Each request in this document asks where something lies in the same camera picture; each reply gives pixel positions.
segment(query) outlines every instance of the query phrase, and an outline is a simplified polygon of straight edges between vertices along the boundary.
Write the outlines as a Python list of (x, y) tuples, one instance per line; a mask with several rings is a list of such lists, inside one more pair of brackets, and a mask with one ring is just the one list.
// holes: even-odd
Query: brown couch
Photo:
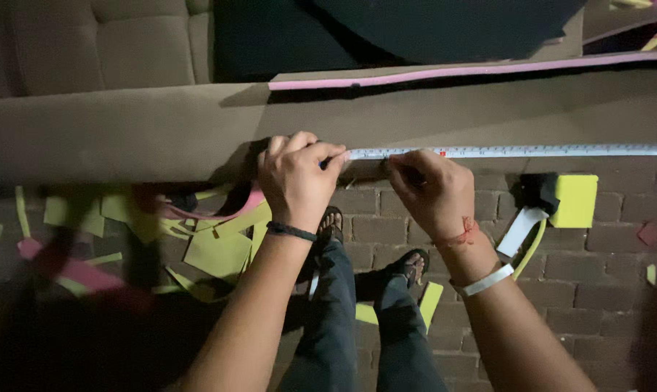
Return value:
[(0, 97), (210, 83), (209, 0), (0, 0)]

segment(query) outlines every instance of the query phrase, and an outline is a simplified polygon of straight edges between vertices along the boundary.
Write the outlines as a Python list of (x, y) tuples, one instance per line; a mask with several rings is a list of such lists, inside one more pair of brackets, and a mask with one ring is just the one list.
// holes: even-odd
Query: foot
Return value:
[(330, 241), (343, 242), (343, 215), (335, 207), (329, 207), (324, 213), (324, 218), (319, 224), (317, 236), (319, 238), (329, 237)]
[(414, 282), (418, 282), (420, 285), (420, 278), (427, 272), (428, 264), (428, 254), (422, 249), (414, 249), (389, 264), (385, 270), (391, 275), (403, 276), (406, 279), (407, 287), (411, 288)]

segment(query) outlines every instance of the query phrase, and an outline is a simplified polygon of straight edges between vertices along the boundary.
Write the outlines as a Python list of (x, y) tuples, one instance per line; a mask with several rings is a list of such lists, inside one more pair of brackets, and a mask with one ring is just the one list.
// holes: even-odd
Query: black bracelet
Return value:
[(268, 222), (266, 227), (268, 227), (268, 233), (270, 234), (288, 234), (290, 236), (296, 236), (312, 242), (317, 240), (317, 236), (314, 233), (305, 232), (304, 230), (300, 230), (296, 227), (283, 225), (282, 223), (273, 222), (272, 220)]

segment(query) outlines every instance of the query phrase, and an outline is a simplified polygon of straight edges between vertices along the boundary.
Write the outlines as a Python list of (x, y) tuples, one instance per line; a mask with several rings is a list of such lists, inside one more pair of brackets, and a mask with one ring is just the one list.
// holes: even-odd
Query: hand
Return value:
[[(348, 157), (345, 146), (317, 142), (313, 133), (273, 137), (258, 156), (259, 183), (273, 220), (316, 232)], [(322, 170), (326, 158), (332, 159)]]
[(471, 170), (430, 150), (389, 156), (388, 165), (391, 186), (436, 245), (464, 233), (463, 217), (473, 219)]

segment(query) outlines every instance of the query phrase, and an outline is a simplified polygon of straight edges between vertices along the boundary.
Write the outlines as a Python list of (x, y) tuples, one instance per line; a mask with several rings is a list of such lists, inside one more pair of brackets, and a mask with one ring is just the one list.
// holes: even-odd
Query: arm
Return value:
[[(307, 232), (319, 227), (345, 146), (317, 143), (311, 133), (272, 138), (259, 156), (259, 181), (273, 220)], [(319, 163), (334, 157), (325, 170)], [(185, 391), (265, 391), (287, 302), (312, 243), (267, 235), (189, 370)]]
[[(481, 232), (454, 244), (463, 217), (473, 217), (473, 175), (431, 151), (390, 157), (391, 183), (413, 218), (442, 254), (455, 284), (464, 287), (498, 269), (498, 256)], [(425, 181), (413, 185), (404, 167)], [(466, 298), (466, 311), (491, 383), (497, 391), (595, 391), (517, 284), (508, 276)]]

